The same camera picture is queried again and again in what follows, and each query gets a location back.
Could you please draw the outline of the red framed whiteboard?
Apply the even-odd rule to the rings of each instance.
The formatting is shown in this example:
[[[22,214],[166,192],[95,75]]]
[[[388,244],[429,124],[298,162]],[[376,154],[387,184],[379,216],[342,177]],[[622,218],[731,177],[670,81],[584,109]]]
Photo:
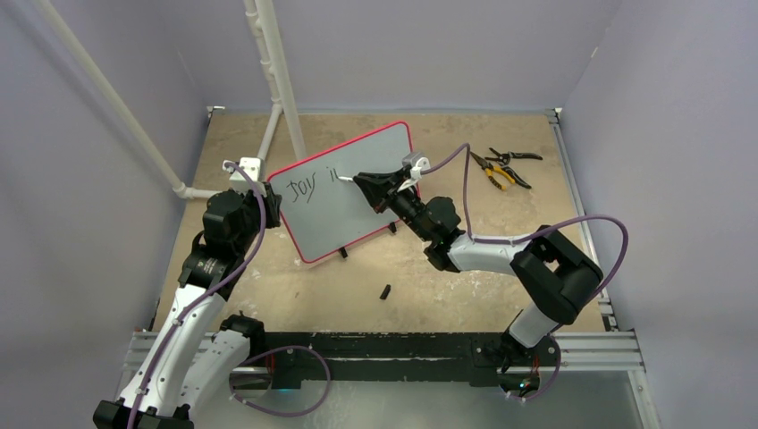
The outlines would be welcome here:
[[[302,261],[314,263],[399,221],[376,213],[360,189],[345,181],[360,172],[394,172],[413,151],[409,126],[398,121],[271,173],[282,197],[283,225]]]

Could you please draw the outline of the black marker cap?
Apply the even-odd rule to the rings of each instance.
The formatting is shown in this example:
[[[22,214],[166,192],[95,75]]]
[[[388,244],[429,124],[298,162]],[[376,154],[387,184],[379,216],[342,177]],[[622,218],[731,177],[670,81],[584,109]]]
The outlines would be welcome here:
[[[392,286],[390,284],[386,284],[385,287],[384,287],[384,289],[383,289],[382,294],[380,295],[380,299],[381,300],[386,300],[388,298],[389,294],[391,293],[391,291],[392,291]]]

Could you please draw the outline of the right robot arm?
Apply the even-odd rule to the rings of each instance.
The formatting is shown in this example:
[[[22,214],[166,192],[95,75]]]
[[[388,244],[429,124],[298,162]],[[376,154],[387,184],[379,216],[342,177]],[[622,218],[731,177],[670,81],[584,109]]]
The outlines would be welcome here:
[[[537,344],[561,325],[573,324],[604,278],[600,267],[560,231],[544,225],[533,235],[483,238],[459,228],[453,200],[428,201],[403,186],[407,168],[391,173],[361,172],[353,177],[378,214],[394,212],[423,242],[430,264],[439,271],[483,271],[512,275],[532,300],[505,332],[501,350],[522,364]]]

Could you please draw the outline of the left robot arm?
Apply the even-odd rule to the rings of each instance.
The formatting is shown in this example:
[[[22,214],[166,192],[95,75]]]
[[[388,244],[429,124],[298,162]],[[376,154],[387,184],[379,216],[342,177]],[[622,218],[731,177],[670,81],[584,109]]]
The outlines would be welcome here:
[[[200,349],[244,271],[248,250],[258,246],[266,229],[281,224],[281,196],[266,182],[257,187],[260,198],[251,190],[229,189],[208,200],[170,314],[119,398],[97,405],[96,427],[191,428],[201,407],[229,382],[232,369],[264,359],[264,325],[244,315],[223,320],[207,350]]]

